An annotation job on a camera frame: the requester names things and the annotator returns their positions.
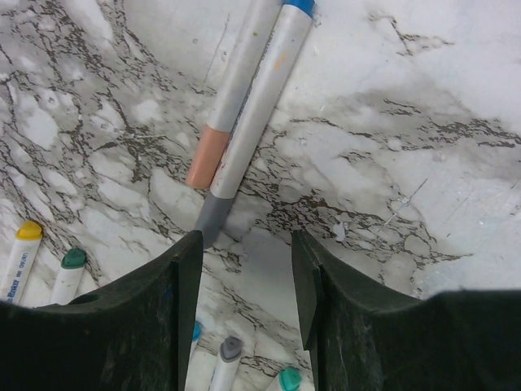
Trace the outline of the white marker yellow cap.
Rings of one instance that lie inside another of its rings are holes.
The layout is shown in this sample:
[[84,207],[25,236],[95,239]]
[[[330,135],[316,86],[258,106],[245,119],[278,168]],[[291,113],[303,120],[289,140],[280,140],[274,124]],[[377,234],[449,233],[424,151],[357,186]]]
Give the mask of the white marker yellow cap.
[[42,236],[42,227],[34,221],[24,222],[16,232],[1,282],[2,301],[20,303]]

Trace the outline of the white marker grey cap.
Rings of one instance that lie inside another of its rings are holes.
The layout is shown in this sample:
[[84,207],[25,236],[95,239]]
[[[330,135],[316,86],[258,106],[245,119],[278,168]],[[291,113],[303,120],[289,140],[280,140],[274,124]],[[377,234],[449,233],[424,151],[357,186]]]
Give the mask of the white marker grey cap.
[[195,228],[211,247],[220,234],[261,135],[294,67],[313,22],[313,1],[281,1],[265,51],[211,185]]

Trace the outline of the white marker light pink cap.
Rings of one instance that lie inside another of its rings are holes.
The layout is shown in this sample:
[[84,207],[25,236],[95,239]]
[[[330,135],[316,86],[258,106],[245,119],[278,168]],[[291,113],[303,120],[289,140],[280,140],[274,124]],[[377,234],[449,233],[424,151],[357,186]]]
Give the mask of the white marker light pink cap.
[[281,9],[281,1],[250,2],[186,176],[189,187],[211,185]]

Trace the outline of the white marker teal cap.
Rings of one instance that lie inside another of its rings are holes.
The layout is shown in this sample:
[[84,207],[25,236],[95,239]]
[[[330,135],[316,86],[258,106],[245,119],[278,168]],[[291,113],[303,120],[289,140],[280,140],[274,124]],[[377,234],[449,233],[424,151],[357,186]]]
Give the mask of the white marker teal cap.
[[302,381],[300,371],[286,367],[269,383],[265,391],[298,391]]

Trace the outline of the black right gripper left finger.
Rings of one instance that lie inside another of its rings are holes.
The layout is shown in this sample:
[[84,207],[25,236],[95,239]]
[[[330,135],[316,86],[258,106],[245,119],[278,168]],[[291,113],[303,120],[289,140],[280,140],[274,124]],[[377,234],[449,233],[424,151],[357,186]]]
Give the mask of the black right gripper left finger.
[[67,305],[1,305],[4,390],[182,390],[203,265],[191,231]]

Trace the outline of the white marker light blue cap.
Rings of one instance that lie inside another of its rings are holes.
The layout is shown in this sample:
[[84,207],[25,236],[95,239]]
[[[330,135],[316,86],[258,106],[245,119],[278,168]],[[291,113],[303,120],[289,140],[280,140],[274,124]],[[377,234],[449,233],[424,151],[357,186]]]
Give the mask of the white marker light blue cap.
[[228,336],[223,340],[217,355],[209,391],[230,391],[232,389],[242,355],[243,342],[238,337]]

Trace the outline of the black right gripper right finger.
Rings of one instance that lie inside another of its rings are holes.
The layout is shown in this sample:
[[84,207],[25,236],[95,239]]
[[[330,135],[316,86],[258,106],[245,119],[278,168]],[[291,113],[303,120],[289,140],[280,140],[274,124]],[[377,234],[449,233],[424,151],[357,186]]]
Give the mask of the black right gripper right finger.
[[519,291],[422,301],[344,263],[306,231],[292,235],[291,262],[316,389],[519,389]]

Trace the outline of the white marker green cap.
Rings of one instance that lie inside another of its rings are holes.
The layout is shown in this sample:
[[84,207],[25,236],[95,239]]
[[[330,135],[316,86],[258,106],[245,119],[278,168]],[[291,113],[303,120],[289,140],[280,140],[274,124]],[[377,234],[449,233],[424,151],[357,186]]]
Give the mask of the white marker green cap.
[[64,255],[51,293],[51,305],[67,305],[74,299],[85,265],[86,254],[82,249],[71,248]]

